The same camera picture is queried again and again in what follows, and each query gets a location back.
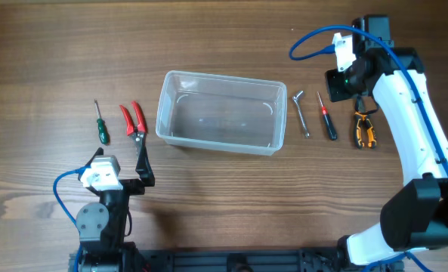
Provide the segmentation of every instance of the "white bracket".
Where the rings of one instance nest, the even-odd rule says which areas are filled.
[[[353,36],[341,37],[341,33],[335,33],[332,43],[335,45],[338,71],[342,73],[357,59],[353,54]]]
[[[119,163],[115,156],[96,156],[81,176],[82,186],[97,191],[123,190],[119,183]]]

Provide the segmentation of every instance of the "red pliers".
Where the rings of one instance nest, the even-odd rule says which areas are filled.
[[[136,128],[128,110],[123,105],[119,105],[119,107],[125,117],[126,135],[134,141],[134,144],[136,145],[136,154],[139,158],[140,151],[142,150],[142,147],[144,147],[145,135],[147,134],[147,125],[145,124],[145,116],[143,115],[143,111],[141,111],[140,105],[136,103],[136,101],[132,101],[131,105],[133,105],[133,109],[136,112],[136,119],[138,120]]]

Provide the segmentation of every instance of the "screwdriver shaft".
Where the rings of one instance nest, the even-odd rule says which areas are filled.
[[[324,105],[323,105],[323,101],[321,100],[321,95],[319,92],[317,92],[317,97],[320,99],[321,108],[323,108]]]
[[[96,99],[94,99],[94,106],[96,107],[97,118],[101,119],[100,107],[97,105]]]

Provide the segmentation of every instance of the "screwdriver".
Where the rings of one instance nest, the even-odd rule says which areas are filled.
[[[100,107],[97,105],[96,99],[94,99],[94,105],[96,106],[96,114],[97,114],[97,130],[99,131],[100,142],[102,144],[108,144],[110,141],[110,136],[108,135],[108,131],[106,130],[106,126],[104,121],[101,118]]]
[[[321,100],[321,95],[317,92],[317,96],[320,99],[321,104],[321,112],[323,113],[324,124],[326,125],[326,130],[328,131],[328,136],[331,141],[338,139],[338,135],[336,134],[335,126],[332,124],[331,116],[329,116],[328,110],[323,105],[323,101]]]

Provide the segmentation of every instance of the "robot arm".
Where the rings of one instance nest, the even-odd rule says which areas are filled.
[[[82,185],[95,195],[99,202],[81,208],[76,216],[79,242],[83,248],[80,257],[70,260],[69,271],[149,271],[148,263],[133,242],[124,238],[131,233],[129,198],[143,195],[145,187],[155,185],[147,149],[141,141],[137,147],[138,178],[118,179],[120,167],[115,156],[105,156],[99,148],[78,176]],[[125,234],[126,220],[129,231]]]
[[[357,19],[354,27],[378,36],[390,47],[394,45],[385,16]],[[404,188],[385,204],[380,222],[341,240],[347,260],[350,264],[367,265],[404,251],[448,246],[447,174],[408,81],[390,56],[373,41],[356,35],[342,38],[336,34],[333,44],[338,69],[326,73],[331,101],[357,95],[373,96],[390,125],[403,169]],[[393,51],[417,86],[448,162],[448,141],[428,97],[422,63],[412,48],[394,48]]]

